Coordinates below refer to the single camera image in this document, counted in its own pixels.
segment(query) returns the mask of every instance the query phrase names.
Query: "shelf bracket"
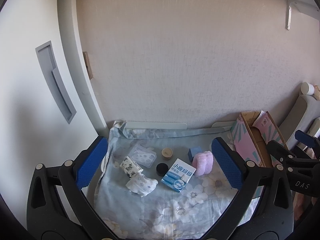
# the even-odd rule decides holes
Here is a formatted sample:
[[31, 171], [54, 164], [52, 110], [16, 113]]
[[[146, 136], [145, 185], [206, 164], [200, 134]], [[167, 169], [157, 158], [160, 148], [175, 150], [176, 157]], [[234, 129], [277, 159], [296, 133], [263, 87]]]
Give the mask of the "shelf bracket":
[[299, 12], [320, 21], [320, 10], [318, 7], [297, 0], [288, 0], [287, 4], [287, 30], [290, 30], [292, 6], [295, 6]]

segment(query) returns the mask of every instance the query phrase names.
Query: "flower center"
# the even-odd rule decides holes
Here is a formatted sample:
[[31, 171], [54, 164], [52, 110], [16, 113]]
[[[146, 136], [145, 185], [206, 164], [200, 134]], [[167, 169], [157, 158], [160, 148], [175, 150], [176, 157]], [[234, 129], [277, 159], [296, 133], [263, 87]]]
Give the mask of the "flower center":
[[221, 181], [221, 180], [216, 180], [216, 181], [214, 182], [214, 185], [215, 185], [216, 187], [221, 187], [221, 186], [222, 186], [222, 181]]
[[177, 215], [181, 216], [181, 215], [183, 215], [184, 213], [186, 213], [186, 210], [185, 210], [184, 208], [182, 208], [182, 207], [178, 207], [178, 208], [176, 209], [176, 213], [177, 213]]
[[193, 192], [193, 191], [190, 193], [191, 199], [195, 198], [197, 195], [198, 194], [196, 192]]

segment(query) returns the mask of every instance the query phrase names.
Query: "floral tablecloth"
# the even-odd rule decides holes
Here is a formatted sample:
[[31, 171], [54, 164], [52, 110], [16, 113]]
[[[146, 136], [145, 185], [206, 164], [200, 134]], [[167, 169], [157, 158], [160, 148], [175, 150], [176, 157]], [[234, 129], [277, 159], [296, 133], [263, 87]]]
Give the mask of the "floral tablecloth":
[[[127, 130], [122, 123], [116, 125], [110, 130], [108, 164], [96, 189], [96, 212], [119, 238], [200, 238], [227, 208], [237, 190], [230, 186], [215, 160], [210, 174], [193, 175], [180, 193], [160, 182], [156, 165], [165, 162], [170, 167], [177, 158], [189, 163], [190, 147], [210, 150], [216, 137], [222, 137], [233, 148], [229, 129]], [[129, 178], [119, 168], [136, 143], [157, 153], [151, 168], [142, 168], [143, 174], [159, 183], [153, 192], [142, 198], [126, 188]], [[161, 158], [161, 150], [166, 147], [173, 150], [170, 161]], [[250, 219], [257, 203], [258, 199], [252, 200], [241, 223]]]

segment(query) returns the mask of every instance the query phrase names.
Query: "black lid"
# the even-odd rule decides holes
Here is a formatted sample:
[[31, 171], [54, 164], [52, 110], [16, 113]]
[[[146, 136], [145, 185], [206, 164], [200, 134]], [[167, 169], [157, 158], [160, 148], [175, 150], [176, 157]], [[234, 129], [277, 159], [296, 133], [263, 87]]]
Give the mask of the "black lid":
[[156, 168], [157, 174], [161, 177], [163, 177], [168, 172], [168, 170], [169, 167], [165, 163], [159, 163]]

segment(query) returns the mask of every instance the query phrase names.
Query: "white door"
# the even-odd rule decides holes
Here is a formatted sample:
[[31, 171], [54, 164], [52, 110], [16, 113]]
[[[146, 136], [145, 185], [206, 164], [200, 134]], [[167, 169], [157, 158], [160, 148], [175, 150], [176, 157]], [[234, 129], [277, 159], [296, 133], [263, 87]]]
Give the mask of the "white door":
[[[37, 57], [36, 48], [49, 41], [76, 110], [70, 123], [53, 98]], [[0, 193], [25, 226], [35, 166], [60, 166], [75, 159], [97, 137], [65, 60], [57, 0], [7, 0], [0, 12], [0, 66]]]

